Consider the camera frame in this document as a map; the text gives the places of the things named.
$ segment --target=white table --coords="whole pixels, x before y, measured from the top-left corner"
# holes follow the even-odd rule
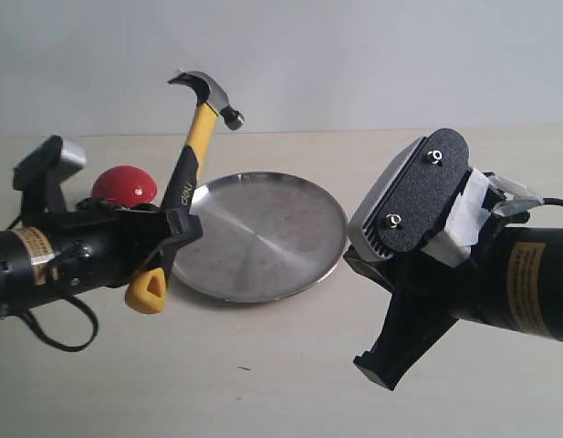
[[[294,173],[350,216],[391,157],[431,131],[217,136],[203,177]],[[459,131],[479,169],[563,197],[563,126]],[[89,167],[65,186],[73,201],[122,163],[162,189],[182,137],[74,140]],[[0,140],[0,228],[19,203],[11,167],[38,142]],[[534,212],[532,224],[563,226],[563,210]],[[0,437],[563,437],[563,344],[554,341],[460,322],[395,392],[372,385],[352,359],[376,339],[390,297],[343,262],[317,287],[255,308],[215,307],[175,281],[158,316],[131,311],[118,290],[83,298],[100,333],[79,354],[0,321]],[[66,304],[37,314],[68,342],[89,329]]]

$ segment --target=hammer head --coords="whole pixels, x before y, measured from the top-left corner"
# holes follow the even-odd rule
[[[224,118],[224,123],[230,130],[238,130],[245,118],[230,106],[228,96],[224,90],[207,74],[202,71],[178,71],[178,75],[168,81],[169,84],[185,85],[193,89],[198,98],[198,105],[207,103]]]

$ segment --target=background wall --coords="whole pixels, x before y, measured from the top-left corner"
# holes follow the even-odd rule
[[[244,132],[563,122],[563,1],[0,0],[0,136],[182,132],[180,66]]]

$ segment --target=red ball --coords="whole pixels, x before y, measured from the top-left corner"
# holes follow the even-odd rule
[[[93,198],[132,207],[150,203],[157,194],[157,184],[148,173],[133,166],[117,166],[102,173],[90,191]]]

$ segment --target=stainless steel plate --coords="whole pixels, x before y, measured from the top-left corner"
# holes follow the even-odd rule
[[[211,297],[264,303],[306,290],[332,272],[347,218],[324,189],[275,172],[229,175],[196,189],[203,238],[176,256],[173,273]]]

